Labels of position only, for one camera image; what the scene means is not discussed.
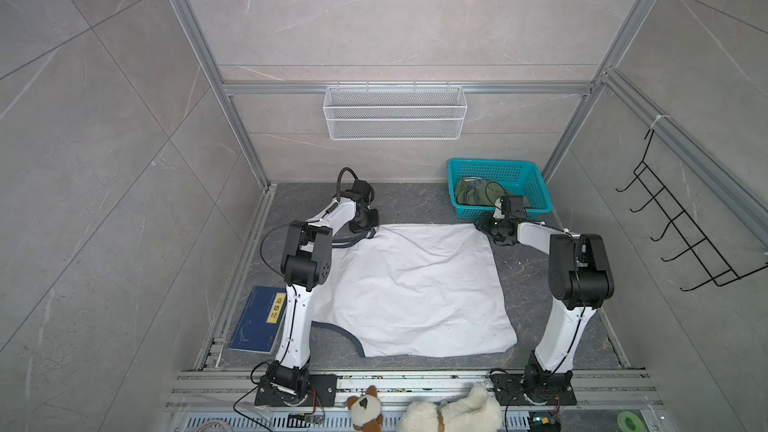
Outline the teal plastic basket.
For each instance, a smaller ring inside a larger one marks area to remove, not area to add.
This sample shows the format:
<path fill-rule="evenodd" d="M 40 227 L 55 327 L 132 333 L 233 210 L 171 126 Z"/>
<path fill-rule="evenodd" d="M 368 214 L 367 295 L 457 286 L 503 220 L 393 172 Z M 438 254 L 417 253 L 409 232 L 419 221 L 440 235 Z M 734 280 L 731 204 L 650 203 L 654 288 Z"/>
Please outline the teal plastic basket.
<path fill-rule="evenodd" d="M 552 211 L 552 202 L 537 166 L 526 161 L 454 158 L 447 163 L 448 194 L 461 219 L 477 219 L 494 207 L 458 205 L 454 199 L 454 186 L 462 177 L 479 177 L 501 184 L 507 194 L 526 198 L 528 218 L 533 220 Z"/>

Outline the white navy-trimmed tank top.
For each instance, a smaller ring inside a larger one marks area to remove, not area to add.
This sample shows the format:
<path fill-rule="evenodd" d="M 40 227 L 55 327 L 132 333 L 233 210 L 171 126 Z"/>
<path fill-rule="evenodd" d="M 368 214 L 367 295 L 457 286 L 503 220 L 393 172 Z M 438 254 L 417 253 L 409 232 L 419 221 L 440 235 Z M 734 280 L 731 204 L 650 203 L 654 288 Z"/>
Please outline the white navy-trimmed tank top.
<path fill-rule="evenodd" d="M 366 358 L 482 355 L 517 343 L 490 242 L 471 224 L 383 225 L 334 250 L 313 303 L 314 323 L 356 339 Z"/>

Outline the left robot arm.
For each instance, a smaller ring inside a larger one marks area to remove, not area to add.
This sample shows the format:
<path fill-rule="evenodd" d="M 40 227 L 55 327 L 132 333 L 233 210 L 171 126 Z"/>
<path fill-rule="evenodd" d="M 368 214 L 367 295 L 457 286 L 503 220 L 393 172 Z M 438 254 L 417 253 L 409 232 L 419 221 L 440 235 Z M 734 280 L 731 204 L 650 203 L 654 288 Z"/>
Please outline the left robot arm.
<path fill-rule="evenodd" d="M 349 167 L 340 170 L 330 203 L 308 220 L 287 225 L 277 272 L 284 279 L 286 309 L 280 345 L 267 366 L 266 385 L 297 403 L 310 392 L 313 293 L 330 276 L 332 253 L 375 236 L 378 211 L 373 187 Z"/>

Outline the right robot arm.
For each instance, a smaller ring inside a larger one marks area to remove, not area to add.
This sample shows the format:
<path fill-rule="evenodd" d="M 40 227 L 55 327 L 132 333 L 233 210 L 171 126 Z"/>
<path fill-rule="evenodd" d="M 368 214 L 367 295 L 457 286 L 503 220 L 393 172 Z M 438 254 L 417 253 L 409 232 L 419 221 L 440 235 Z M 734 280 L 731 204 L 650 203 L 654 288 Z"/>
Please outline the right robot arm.
<path fill-rule="evenodd" d="M 524 199 L 505 195 L 474 225 L 499 246 L 523 245 L 548 256 L 552 308 L 531 352 L 517 397 L 544 405 L 571 386 L 573 362 L 585 328 L 615 291 L 604 241 L 527 218 Z"/>

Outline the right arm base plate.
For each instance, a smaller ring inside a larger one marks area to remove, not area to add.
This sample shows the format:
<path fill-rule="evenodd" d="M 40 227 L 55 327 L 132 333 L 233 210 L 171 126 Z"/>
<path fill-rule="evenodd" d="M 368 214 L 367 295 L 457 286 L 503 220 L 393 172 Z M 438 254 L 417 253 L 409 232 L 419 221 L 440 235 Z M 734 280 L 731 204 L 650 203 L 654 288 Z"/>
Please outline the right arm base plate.
<path fill-rule="evenodd" d="M 496 400 L 502 406 L 575 406 L 573 373 L 556 373 L 528 381 L 523 374 L 492 374 Z"/>

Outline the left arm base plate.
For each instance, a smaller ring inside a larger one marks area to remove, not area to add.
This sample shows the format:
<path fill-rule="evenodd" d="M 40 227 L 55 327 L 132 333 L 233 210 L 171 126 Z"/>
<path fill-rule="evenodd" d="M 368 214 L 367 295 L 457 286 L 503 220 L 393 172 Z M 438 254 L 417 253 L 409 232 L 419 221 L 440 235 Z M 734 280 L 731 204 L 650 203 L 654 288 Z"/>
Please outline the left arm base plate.
<path fill-rule="evenodd" d="M 338 377 L 333 374 L 301 376 L 290 388 L 269 380 L 266 376 L 258 381 L 253 403 L 256 406 L 320 407 L 335 403 Z"/>

